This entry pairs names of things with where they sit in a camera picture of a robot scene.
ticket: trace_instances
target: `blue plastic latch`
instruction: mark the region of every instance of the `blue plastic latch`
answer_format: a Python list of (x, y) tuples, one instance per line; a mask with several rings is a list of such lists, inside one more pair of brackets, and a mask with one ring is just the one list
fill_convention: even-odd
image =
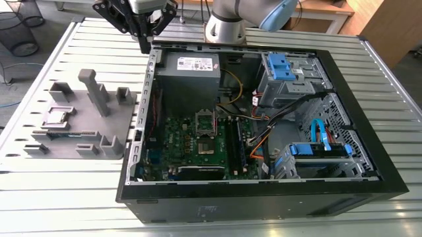
[(269, 64), (275, 80), (297, 80), (297, 76), (290, 71), (290, 62), (285, 54), (269, 54)]
[(351, 148), (349, 144), (345, 145), (345, 149), (346, 149), (347, 155), (351, 156), (351, 154), (354, 153), (354, 149)]
[(285, 54), (271, 53), (269, 54), (269, 63), (273, 71), (290, 70), (290, 62), (286, 59)]
[(278, 167), (278, 165), (282, 163), (282, 161), (283, 161), (283, 157), (279, 157), (279, 159), (278, 159), (277, 162), (275, 162), (274, 167)]
[(290, 145), (291, 155), (313, 155), (313, 148), (310, 144), (294, 144)]
[(290, 153), (291, 153), (293, 155), (297, 155), (297, 154), (298, 154), (298, 150), (297, 150), (295, 145), (290, 145)]
[(310, 144), (295, 144), (298, 155), (313, 155), (313, 148)]
[(274, 79), (275, 80), (297, 80), (297, 76), (289, 70), (274, 70)]

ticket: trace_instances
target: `sticker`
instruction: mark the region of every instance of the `sticker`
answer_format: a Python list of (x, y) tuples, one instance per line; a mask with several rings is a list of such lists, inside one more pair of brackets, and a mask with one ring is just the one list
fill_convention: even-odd
[(302, 69), (291, 69), (293, 73), (297, 73), (297, 74), (303, 74), (303, 71)]
[(178, 70), (184, 71), (213, 71), (211, 58), (179, 58)]
[(270, 168), (269, 168), (269, 166), (265, 163), (262, 165), (262, 169), (263, 169), (265, 173), (269, 174)]
[(258, 106), (258, 101), (259, 101), (258, 97), (254, 97), (254, 98), (253, 98), (253, 105), (254, 105), (254, 106)]
[(218, 206), (201, 206), (197, 211), (198, 217), (210, 217), (211, 214), (217, 213)]

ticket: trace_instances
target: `label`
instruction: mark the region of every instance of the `label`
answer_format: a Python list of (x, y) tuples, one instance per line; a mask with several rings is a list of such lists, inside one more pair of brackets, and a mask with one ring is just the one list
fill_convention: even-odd
[(178, 70), (184, 71), (213, 71), (211, 58), (179, 58)]
[(303, 71), (302, 69), (291, 69), (293, 73), (297, 73), (297, 74), (303, 74)]
[(258, 97), (254, 97), (254, 98), (253, 98), (253, 105), (254, 105), (254, 106), (258, 106), (258, 101), (259, 101)]
[(345, 12), (345, 11), (337, 11), (335, 14), (339, 14), (339, 15), (351, 15), (350, 12)]
[(270, 168), (265, 163), (263, 163), (262, 169), (263, 169), (265, 173), (269, 174)]

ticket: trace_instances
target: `power supply label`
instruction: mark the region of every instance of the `power supply label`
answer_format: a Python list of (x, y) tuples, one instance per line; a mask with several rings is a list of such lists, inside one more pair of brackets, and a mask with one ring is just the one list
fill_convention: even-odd
[(186, 71), (213, 71), (211, 58), (183, 58), (178, 59), (178, 70)]

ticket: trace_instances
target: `yellow wire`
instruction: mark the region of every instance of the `yellow wire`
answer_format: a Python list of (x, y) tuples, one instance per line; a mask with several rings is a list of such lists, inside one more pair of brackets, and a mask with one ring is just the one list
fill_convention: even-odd
[(225, 72), (227, 72), (229, 74), (231, 74), (231, 76), (237, 79), (237, 81), (239, 82), (239, 87), (241, 87), (241, 91), (239, 91), (239, 95), (238, 95), (238, 97), (234, 99), (234, 100), (231, 100), (231, 101), (229, 101), (229, 102), (225, 102), (225, 103), (218, 103), (218, 105), (230, 105), (233, 102), (235, 102), (239, 98), (241, 98), (241, 96), (242, 96), (242, 93), (243, 93), (243, 84), (242, 84), (242, 82), (241, 82), (241, 79), (237, 77), (237, 75), (234, 75), (234, 73), (231, 72), (231, 71), (229, 71), (229, 70), (226, 70), (226, 69), (223, 69), (222, 68), (222, 70), (225, 71)]

